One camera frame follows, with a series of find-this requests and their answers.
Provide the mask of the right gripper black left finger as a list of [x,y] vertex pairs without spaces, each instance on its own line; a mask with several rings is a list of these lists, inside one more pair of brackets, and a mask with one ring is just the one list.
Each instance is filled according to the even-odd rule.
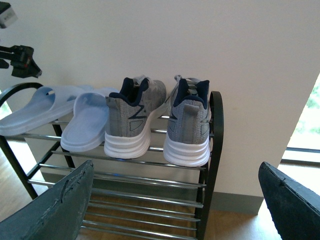
[[2,240],[75,240],[91,197],[94,165],[87,160],[0,223]]

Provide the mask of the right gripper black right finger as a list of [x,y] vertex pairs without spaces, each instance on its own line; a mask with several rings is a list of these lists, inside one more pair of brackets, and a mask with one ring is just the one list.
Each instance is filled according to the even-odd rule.
[[320,238],[320,196],[268,162],[258,170],[260,187],[283,240]]

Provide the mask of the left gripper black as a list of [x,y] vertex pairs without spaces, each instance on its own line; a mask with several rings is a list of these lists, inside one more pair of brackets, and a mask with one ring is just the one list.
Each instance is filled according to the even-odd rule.
[[11,75],[17,78],[38,78],[42,70],[33,59],[34,49],[24,45],[0,47],[0,68],[8,69],[13,66]]

